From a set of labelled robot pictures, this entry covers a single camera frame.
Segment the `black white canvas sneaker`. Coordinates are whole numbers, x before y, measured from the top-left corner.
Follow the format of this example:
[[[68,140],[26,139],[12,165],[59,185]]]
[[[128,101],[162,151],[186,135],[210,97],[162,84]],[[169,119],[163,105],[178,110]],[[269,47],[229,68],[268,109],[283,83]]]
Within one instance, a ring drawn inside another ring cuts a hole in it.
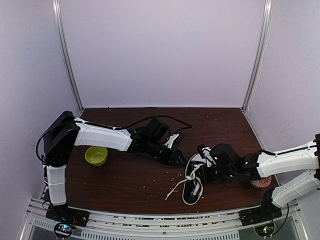
[[[187,162],[184,170],[184,179],[179,181],[174,188],[166,195],[165,201],[176,191],[177,187],[183,184],[182,201],[188,206],[195,205],[203,195],[204,187],[202,180],[197,173],[207,166],[207,162],[199,153],[193,155]]]

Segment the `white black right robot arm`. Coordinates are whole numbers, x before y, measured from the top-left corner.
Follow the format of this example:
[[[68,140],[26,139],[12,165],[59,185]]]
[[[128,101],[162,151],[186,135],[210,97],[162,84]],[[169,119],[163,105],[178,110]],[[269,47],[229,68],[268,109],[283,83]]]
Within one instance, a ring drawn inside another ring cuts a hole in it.
[[[204,165],[196,176],[202,183],[215,180],[258,181],[280,173],[302,170],[293,180],[264,194],[263,205],[256,210],[259,220],[268,220],[287,203],[320,186],[320,136],[298,147],[271,152],[261,149],[240,157],[228,143],[219,143],[212,149],[202,149]]]

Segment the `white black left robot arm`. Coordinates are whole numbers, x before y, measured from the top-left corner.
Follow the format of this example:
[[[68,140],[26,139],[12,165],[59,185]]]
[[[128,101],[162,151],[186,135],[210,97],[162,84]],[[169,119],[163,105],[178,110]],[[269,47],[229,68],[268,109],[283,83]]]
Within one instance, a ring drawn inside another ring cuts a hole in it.
[[[177,144],[183,139],[181,130],[171,133],[162,119],[164,115],[148,116],[127,126],[109,126],[75,117],[64,111],[39,137],[36,149],[43,145],[43,154],[36,156],[44,167],[52,213],[61,222],[72,218],[67,205],[65,172],[73,147],[92,146],[132,154],[148,154],[158,163],[184,166],[187,161]]]

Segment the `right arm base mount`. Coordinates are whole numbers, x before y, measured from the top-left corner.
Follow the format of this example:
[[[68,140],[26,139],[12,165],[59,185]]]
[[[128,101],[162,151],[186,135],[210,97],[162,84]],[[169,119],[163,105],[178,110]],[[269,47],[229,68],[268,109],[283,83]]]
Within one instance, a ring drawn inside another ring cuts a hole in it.
[[[260,206],[238,212],[243,227],[271,221],[282,216],[281,207],[277,207],[272,203],[274,190],[275,188],[271,188],[264,193]]]

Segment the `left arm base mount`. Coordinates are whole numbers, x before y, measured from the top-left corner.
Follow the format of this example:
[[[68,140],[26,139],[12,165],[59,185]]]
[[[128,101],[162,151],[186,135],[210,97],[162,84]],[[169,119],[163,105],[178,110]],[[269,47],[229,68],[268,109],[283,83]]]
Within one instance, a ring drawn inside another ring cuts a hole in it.
[[[50,204],[45,217],[56,222],[66,223],[76,227],[86,227],[90,213],[86,210],[80,210],[68,207],[67,204]]]

